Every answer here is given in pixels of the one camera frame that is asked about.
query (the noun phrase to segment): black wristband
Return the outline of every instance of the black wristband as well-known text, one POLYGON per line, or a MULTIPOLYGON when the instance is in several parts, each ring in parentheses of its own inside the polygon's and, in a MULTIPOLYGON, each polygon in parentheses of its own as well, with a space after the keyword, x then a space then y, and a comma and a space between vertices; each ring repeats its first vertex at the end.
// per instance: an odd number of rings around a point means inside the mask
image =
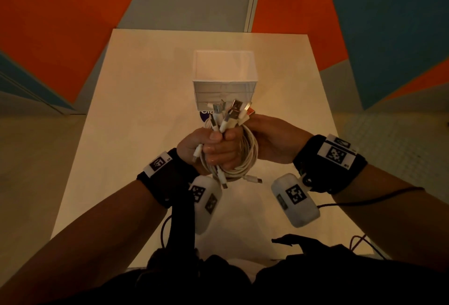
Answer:
POLYGON ((160 205, 168 209, 171 207, 173 195, 187 191, 189 183, 192 183, 199 174, 193 166, 178 156, 176 148, 171 149, 167 154, 171 160, 164 163, 162 168, 150 177, 145 172, 141 172, 137 179, 153 194, 160 205))
MULTIPOLYGON (((304 148, 296 155, 293 164, 300 174, 303 172, 306 173, 303 183, 311 186, 311 191, 337 194, 357 177, 367 165, 367 161, 363 156, 357 154, 348 170, 318 155, 318 151, 324 142, 326 142, 326 138, 322 135, 316 135, 310 138, 304 148)), ((346 151, 351 155, 349 150, 341 146, 338 146, 337 150, 346 151)))

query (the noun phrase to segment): hand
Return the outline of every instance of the hand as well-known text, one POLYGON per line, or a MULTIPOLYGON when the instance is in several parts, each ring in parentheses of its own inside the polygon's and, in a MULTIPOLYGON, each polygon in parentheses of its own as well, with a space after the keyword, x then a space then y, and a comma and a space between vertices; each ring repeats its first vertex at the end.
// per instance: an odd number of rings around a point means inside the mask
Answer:
POLYGON ((259 159, 289 164, 313 135, 279 118, 251 115, 245 125, 259 144, 259 159))
POLYGON ((223 135, 211 129, 201 127, 184 138, 178 144, 176 151, 184 162, 193 165, 201 175, 208 175, 209 172, 203 167, 199 158, 195 163, 192 161, 198 144, 204 144, 203 152, 208 163, 219 165, 223 169, 229 170, 240 164, 242 151, 240 141, 242 136, 243 129, 241 127, 226 130, 223 135))

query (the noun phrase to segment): multicolored wall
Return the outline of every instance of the multicolored wall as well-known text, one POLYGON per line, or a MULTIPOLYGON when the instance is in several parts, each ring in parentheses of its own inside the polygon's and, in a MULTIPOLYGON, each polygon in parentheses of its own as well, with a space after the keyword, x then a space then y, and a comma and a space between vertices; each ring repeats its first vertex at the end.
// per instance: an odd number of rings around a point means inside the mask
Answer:
POLYGON ((0 0, 0 91, 87 112, 113 28, 309 35, 333 111, 449 109, 449 0, 0 0))

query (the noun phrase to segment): translucent plastic bin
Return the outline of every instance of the translucent plastic bin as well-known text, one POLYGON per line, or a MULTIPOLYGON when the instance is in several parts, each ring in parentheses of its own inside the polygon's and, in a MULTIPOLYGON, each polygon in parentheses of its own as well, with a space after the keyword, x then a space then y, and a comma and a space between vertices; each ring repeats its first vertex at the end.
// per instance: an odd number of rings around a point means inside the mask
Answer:
POLYGON ((254 52, 195 51, 193 81, 198 111, 221 100, 250 102, 257 83, 254 52))

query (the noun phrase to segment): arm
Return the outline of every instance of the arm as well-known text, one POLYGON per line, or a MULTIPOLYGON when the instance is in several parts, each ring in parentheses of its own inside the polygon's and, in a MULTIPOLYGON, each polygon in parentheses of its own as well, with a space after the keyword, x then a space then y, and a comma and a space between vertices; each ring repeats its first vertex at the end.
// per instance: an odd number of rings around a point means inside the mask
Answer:
MULTIPOLYGON (((312 134, 283 120, 253 115, 245 123, 259 143, 259 158, 292 163, 312 134)), ((411 185, 368 165, 343 191, 339 202, 374 199, 411 185)), ((415 191, 373 205, 342 207, 343 211, 395 260, 436 270, 449 269, 449 205, 415 191)))
MULTIPOLYGON (((177 153, 191 163, 199 143, 206 159, 239 164, 241 128, 224 134, 201 128, 181 141, 177 153)), ((199 173, 207 174, 201 163, 199 173)), ((133 181, 73 221, 38 251, 0 289, 0 304, 36 304, 104 284, 123 273, 164 218, 162 207, 140 181, 133 181)))

